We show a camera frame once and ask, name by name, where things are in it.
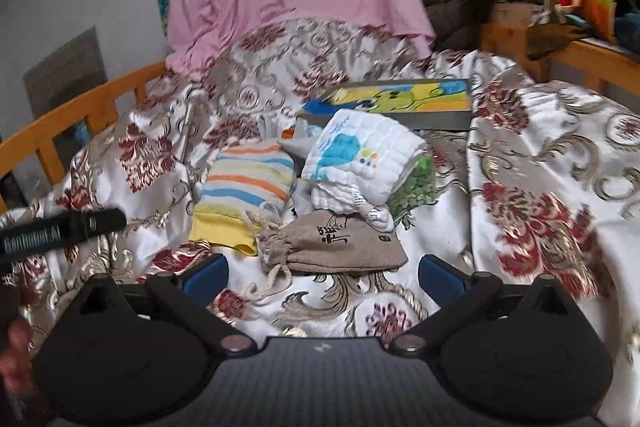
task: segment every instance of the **bed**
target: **bed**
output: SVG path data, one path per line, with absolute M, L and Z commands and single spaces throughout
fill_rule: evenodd
M 206 242 L 187 240 L 193 205 L 222 149 L 260 139 L 260 118 L 286 130 L 305 100 L 344 82 L 463 77 L 474 93 L 469 132 L 421 132 L 434 171 L 420 198 L 401 201 L 396 233 L 406 265 L 365 277 L 296 275 L 286 291 L 257 304 L 245 290 L 266 281 L 259 261 L 231 256 L 228 288 L 209 309 L 259 343 L 268 335 L 377 335 L 388 343 L 437 311 L 417 283 L 425 253 L 508 282 L 552 273 L 616 360 L 601 417 L 610 426 L 634 425 L 640 267 L 628 245 L 640 238 L 640 118 L 597 92 L 535 83 L 532 77 L 544 76 L 522 60 L 521 38 L 518 30 L 487 26 L 482 42 L 520 65 L 482 51 L 416 60 L 408 39 L 383 28 L 290 20 L 239 39 L 202 80 L 153 64 L 41 117 L 0 144 L 0 175 L 36 153 L 54 188 L 2 215 L 0 226 L 107 206 L 124 209 L 128 224 L 119 234 L 14 264 L 6 282 L 22 289 L 34 347 L 92 274 L 141 281 L 181 273 L 210 255 Z M 561 56 L 598 79 L 623 82 L 633 67 L 608 53 L 610 62 L 597 62 L 583 44 L 572 46 Z M 114 100 L 130 90 L 136 105 L 118 116 Z M 94 138 L 65 169 L 52 138 L 80 120 Z M 283 220 L 294 218 L 290 203 Z

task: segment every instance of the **striped cloth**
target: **striped cloth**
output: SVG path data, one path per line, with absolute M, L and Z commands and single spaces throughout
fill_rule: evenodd
M 205 239 L 254 255 L 255 238 L 242 217 L 251 212 L 277 222 L 294 179 L 293 160 L 275 139 L 226 149 L 193 209 L 190 241 Z

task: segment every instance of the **wooden bed frame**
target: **wooden bed frame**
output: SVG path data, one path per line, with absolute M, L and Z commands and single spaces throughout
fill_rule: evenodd
M 41 116 L 9 140 L 0 143 L 0 178 L 35 153 L 49 183 L 53 186 L 62 181 L 66 168 L 60 161 L 53 139 L 81 120 L 86 122 L 92 136 L 104 131 L 118 120 L 116 99 L 133 91 L 136 102 L 141 102 L 146 98 L 146 83 L 164 72 L 164 61 L 152 64 L 84 92 Z M 6 212 L 6 205 L 0 197 L 2 212 Z
M 526 54 L 526 28 L 491 23 L 482 28 L 481 49 L 515 60 L 537 82 L 548 81 L 549 61 L 556 60 L 585 71 L 584 86 L 588 89 L 603 93 L 605 83 L 610 82 L 640 96 L 640 63 L 588 42 L 572 42 L 565 50 L 549 58 L 531 62 Z M 100 133 L 118 119 L 116 99 L 133 91 L 136 101 L 141 102 L 146 98 L 146 83 L 164 72 L 164 62 L 152 64 L 95 87 L 38 118 L 0 143 L 0 178 L 35 153 L 49 183 L 58 183 L 65 177 L 66 168 L 60 161 L 53 139 L 81 120 L 86 122 L 92 136 Z M 5 211 L 6 205 L 0 198 L 0 212 Z
M 543 60 L 527 59 L 527 29 L 523 27 L 487 24 L 482 28 L 482 51 L 515 60 L 537 82 L 547 82 L 550 61 L 584 71 L 583 86 L 600 94 L 608 82 L 640 96 L 640 63 L 616 51 L 575 41 L 566 49 Z

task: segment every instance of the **white muslin cloth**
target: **white muslin cloth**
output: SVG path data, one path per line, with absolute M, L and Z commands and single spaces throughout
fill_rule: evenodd
M 360 214 L 380 232 L 393 230 L 386 200 L 406 180 L 426 144 L 396 120 L 341 109 L 306 158 L 302 179 L 315 208 Z

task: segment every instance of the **hand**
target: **hand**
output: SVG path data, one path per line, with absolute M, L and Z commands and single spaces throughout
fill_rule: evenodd
M 9 393 L 24 394 L 33 389 L 29 354 L 32 336 L 29 323 L 22 317 L 9 325 L 9 347 L 0 353 L 0 375 Z

